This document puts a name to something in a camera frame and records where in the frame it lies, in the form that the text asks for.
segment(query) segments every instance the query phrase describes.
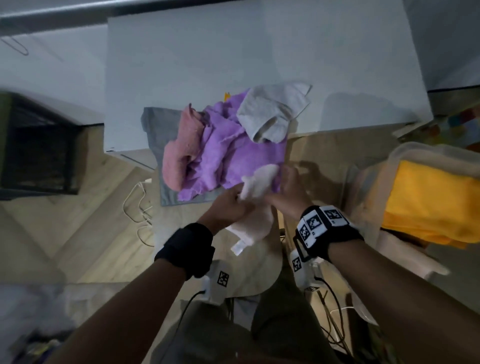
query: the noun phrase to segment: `person's right arm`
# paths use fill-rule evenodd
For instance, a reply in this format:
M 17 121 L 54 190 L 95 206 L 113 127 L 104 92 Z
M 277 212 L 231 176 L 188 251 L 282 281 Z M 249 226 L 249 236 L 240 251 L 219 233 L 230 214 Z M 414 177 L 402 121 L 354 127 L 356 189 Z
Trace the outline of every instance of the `person's right arm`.
M 299 220 L 313 203 L 297 170 L 283 173 L 266 200 Z M 332 243 L 328 255 L 405 363 L 480 363 L 480 315 L 361 240 Z

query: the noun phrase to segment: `yellow cloth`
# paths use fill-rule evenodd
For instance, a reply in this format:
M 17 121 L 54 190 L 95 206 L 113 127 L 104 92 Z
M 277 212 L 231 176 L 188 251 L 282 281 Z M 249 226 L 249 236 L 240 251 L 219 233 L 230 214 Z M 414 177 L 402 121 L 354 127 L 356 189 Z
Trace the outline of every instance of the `yellow cloth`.
M 480 181 L 403 160 L 382 227 L 458 248 L 480 242 Z

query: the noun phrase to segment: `hand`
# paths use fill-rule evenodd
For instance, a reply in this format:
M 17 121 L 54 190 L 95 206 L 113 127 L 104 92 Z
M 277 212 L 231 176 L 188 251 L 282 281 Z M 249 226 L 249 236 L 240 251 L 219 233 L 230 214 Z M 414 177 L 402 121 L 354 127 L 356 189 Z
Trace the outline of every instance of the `hand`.
M 287 165 L 282 167 L 280 193 L 269 193 L 264 199 L 282 214 L 295 220 L 300 220 L 302 213 L 313 205 L 303 188 L 298 170 Z
M 243 183 L 239 183 L 223 192 L 197 222 L 216 235 L 220 230 L 250 214 L 255 205 L 238 199 L 242 187 Z

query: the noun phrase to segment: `black wristband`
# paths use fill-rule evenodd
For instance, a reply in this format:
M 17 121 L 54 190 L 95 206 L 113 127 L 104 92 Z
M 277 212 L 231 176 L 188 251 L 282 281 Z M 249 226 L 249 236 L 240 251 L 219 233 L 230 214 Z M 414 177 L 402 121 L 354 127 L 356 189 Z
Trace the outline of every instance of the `black wristband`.
M 193 223 L 178 229 L 156 254 L 155 260 L 165 259 L 176 267 L 185 269 L 187 280 L 201 278 L 208 273 L 215 248 L 213 234 L 204 225 Z
M 330 263 L 330 244 L 363 240 L 359 231 L 334 206 L 310 206 L 303 212 L 295 232 L 310 256 L 318 256 Z

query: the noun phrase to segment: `pink cloth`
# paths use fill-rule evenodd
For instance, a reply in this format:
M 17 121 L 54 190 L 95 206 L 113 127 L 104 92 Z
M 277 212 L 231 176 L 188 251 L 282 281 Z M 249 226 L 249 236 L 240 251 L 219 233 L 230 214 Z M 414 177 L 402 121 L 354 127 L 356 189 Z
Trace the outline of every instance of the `pink cloth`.
M 242 182 L 242 176 L 252 176 L 267 164 L 282 164 L 287 140 L 281 143 L 255 143 L 237 118 L 247 91 L 230 97 L 226 102 L 208 106 L 204 112 L 205 129 L 198 157 L 187 166 L 179 201 L 189 201 L 198 194 L 218 186 L 230 188 Z
M 200 142 L 204 131 L 202 116 L 190 104 L 181 113 L 179 133 L 176 140 L 165 146 L 162 175 L 165 184 L 173 191 L 181 191 L 187 164 L 200 153 Z

